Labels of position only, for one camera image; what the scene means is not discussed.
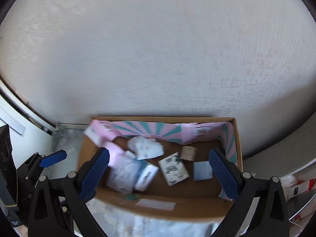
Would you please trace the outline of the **small blue box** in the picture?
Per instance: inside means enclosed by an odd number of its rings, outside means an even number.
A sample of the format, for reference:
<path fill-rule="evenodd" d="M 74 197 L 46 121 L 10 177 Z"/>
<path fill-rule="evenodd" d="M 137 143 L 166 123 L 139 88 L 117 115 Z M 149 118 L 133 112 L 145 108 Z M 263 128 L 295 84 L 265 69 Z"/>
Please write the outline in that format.
<path fill-rule="evenodd" d="M 208 180 L 213 177 L 213 170 L 209 161 L 194 162 L 193 163 L 193 180 L 201 181 Z"/>

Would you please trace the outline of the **clear plastic blister pack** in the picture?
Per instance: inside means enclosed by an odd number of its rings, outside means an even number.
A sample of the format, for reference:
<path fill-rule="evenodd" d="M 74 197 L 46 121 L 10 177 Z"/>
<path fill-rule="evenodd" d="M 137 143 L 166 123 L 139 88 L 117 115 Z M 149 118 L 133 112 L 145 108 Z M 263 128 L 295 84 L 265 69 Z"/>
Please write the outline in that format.
<path fill-rule="evenodd" d="M 111 168 L 107 187 L 122 194 L 131 194 L 138 179 L 141 163 L 134 153 L 126 151 L 118 155 L 114 167 Z"/>

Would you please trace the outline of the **beige round jar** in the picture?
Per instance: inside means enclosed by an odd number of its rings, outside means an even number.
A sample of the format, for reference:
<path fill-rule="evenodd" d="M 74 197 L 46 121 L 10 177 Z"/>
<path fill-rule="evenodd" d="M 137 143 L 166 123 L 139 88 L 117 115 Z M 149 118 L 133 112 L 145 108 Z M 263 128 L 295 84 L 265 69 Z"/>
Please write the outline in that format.
<path fill-rule="evenodd" d="M 180 159 L 194 162 L 196 160 L 197 153 L 197 148 L 191 146 L 183 146 L 180 154 Z"/>

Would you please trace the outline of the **pink fluffy cloth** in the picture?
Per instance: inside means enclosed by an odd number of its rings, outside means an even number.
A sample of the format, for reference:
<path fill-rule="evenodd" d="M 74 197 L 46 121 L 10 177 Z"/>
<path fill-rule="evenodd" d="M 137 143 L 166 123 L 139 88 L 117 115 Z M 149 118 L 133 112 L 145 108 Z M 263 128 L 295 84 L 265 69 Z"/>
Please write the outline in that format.
<path fill-rule="evenodd" d="M 123 155 L 125 151 L 113 142 L 104 142 L 102 146 L 106 148 L 110 154 L 108 166 L 114 167 L 117 161 L 117 157 Z"/>

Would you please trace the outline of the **floral tissue pack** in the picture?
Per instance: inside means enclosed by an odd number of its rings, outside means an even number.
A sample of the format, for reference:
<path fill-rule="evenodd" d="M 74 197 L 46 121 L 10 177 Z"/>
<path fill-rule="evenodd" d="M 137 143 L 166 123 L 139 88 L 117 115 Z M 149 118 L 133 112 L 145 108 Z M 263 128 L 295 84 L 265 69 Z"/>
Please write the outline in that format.
<path fill-rule="evenodd" d="M 177 152 L 161 159 L 158 163 L 168 186 L 173 186 L 190 177 Z"/>

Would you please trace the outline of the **white blue medicine box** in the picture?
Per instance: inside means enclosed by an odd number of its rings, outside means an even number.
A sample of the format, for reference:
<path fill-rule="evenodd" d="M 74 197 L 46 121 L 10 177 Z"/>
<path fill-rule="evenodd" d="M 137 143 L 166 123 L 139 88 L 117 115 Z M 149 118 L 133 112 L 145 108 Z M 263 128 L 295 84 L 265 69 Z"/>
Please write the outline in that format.
<path fill-rule="evenodd" d="M 159 168 L 146 160 L 140 160 L 139 163 L 140 169 L 134 189 L 139 192 L 144 192 L 157 175 Z"/>

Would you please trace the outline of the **white patterned sock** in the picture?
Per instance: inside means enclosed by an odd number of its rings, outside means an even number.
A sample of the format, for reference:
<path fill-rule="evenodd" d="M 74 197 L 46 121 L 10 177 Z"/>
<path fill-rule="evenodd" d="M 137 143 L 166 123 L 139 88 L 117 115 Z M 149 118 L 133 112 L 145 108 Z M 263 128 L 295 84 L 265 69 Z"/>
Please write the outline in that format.
<path fill-rule="evenodd" d="M 164 155 L 163 145 L 154 139 L 135 136 L 127 141 L 129 151 L 135 153 L 137 160 L 152 159 Z"/>

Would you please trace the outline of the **floral grey bed sheet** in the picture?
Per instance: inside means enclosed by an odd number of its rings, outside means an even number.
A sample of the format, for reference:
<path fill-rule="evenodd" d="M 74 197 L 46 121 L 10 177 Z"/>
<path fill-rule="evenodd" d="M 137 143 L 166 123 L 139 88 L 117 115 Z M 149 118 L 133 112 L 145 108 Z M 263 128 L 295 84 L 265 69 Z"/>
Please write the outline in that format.
<path fill-rule="evenodd" d="M 65 150 L 67 159 L 52 166 L 49 176 L 62 178 L 77 169 L 86 125 L 58 124 L 53 133 L 52 151 Z M 138 216 L 92 199 L 87 207 L 108 236 L 211 236 L 218 221 L 206 223 L 170 221 Z"/>

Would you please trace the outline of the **white wardrobe door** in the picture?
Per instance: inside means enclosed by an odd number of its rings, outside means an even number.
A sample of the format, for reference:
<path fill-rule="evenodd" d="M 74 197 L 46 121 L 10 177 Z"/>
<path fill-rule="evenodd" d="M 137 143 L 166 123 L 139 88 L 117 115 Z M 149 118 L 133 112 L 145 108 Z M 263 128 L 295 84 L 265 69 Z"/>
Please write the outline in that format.
<path fill-rule="evenodd" d="M 12 156 L 19 167 L 34 153 L 49 155 L 55 126 L 34 113 L 1 81 L 1 126 L 8 124 Z"/>

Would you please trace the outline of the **pink teal cardboard box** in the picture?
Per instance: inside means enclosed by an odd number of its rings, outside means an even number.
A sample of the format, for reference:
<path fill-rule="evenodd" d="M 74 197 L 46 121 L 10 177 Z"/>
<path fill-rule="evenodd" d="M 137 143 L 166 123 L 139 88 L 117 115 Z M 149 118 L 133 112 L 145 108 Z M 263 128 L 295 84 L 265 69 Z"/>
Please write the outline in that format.
<path fill-rule="evenodd" d="M 110 152 L 96 198 L 129 212 L 183 221 L 226 216 L 232 206 L 209 165 L 218 148 L 242 168 L 235 118 L 96 117 L 85 130 L 79 165 Z"/>

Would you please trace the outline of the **red white box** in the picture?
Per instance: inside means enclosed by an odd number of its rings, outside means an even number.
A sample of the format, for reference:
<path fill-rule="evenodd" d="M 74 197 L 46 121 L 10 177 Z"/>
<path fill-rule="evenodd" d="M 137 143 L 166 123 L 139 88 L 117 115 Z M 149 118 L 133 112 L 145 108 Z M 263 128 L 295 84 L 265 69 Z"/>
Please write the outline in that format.
<path fill-rule="evenodd" d="M 315 171 L 303 172 L 281 178 L 281 184 L 284 191 L 285 200 L 307 193 L 315 189 Z"/>

